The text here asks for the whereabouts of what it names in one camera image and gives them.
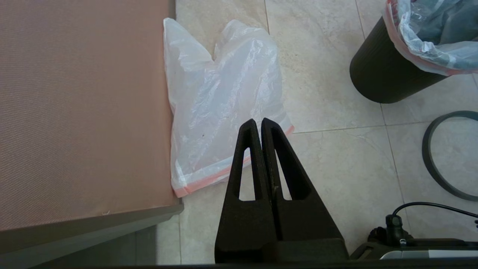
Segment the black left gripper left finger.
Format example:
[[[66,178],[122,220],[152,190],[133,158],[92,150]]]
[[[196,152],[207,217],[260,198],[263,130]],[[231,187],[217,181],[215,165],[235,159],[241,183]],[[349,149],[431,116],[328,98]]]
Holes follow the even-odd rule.
[[[245,151],[250,151],[255,200],[240,199]],[[239,128],[232,168],[215,240],[215,262],[263,261],[262,248],[277,238],[268,191],[268,176],[256,121]]]

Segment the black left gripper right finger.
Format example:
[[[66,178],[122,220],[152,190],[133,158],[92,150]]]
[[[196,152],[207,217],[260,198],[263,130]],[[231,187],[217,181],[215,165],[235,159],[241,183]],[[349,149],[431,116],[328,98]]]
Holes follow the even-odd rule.
[[[266,244],[267,262],[345,262],[349,259],[339,228],[276,122],[261,123],[268,193],[276,240]]]

